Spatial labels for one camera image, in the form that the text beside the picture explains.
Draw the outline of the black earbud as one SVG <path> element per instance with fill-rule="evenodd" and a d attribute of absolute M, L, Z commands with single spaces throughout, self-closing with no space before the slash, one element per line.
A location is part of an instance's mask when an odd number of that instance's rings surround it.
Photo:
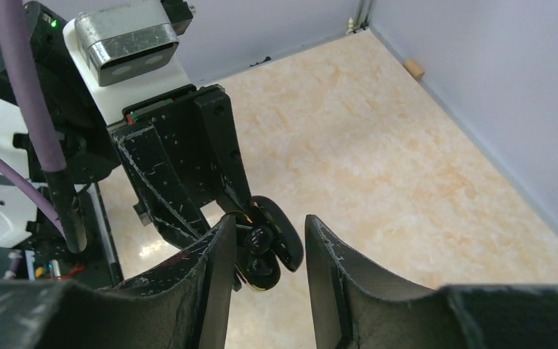
<path fill-rule="evenodd" d="M 246 258 L 246 272 L 250 279 L 277 278 L 280 275 L 277 260 L 272 252 L 250 254 Z"/>
<path fill-rule="evenodd" d="M 253 255 L 259 256 L 272 248 L 274 233 L 267 226 L 251 230 L 243 240 L 244 247 Z"/>

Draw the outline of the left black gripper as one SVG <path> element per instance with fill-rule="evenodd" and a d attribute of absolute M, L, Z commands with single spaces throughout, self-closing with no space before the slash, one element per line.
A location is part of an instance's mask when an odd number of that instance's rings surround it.
<path fill-rule="evenodd" d="M 138 198 L 136 213 L 177 248 L 210 229 L 201 212 L 208 203 L 250 211 L 232 111 L 222 86 L 187 85 L 125 108 L 110 129 Z"/>

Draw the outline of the black earbud charging case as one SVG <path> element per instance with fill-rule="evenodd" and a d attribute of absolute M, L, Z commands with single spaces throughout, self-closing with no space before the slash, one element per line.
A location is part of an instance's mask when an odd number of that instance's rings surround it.
<path fill-rule="evenodd" d="M 267 291 L 279 282 L 280 266 L 296 272 L 304 260 L 304 245 L 285 212 L 266 196 L 252 196 L 237 218 L 235 267 L 243 283 Z"/>

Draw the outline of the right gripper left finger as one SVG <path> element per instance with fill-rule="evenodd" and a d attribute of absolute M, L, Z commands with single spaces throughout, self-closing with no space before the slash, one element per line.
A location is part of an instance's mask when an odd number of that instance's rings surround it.
<path fill-rule="evenodd" d="M 0 348 L 223 348 L 236 252 L 234 217 L 113 288 L 0 281 Z"/>

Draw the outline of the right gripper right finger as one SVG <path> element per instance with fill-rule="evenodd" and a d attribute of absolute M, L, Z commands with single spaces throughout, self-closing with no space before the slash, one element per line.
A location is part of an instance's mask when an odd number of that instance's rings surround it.
<path fill-rule="evenodd" d="M 558 285 L 416 284 L 305 220 L 318 348 L 558 348 Z"/>

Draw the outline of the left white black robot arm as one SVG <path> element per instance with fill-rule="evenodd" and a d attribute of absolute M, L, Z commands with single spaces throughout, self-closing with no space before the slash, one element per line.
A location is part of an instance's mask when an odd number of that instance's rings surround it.
<path fill-rule="evenodd" d="M 86 246 L 75 186 L 123 167 L 139 218 L 178 247 L 217 203 L 239 235 L 254 224 L 230 98 L 190 83 L 175 52 L 186 1 L 133 1 L 66 20 L 39 1 L 0 1 L 5 146 L 48 186 L 48 215 L 74 252 Z"/>

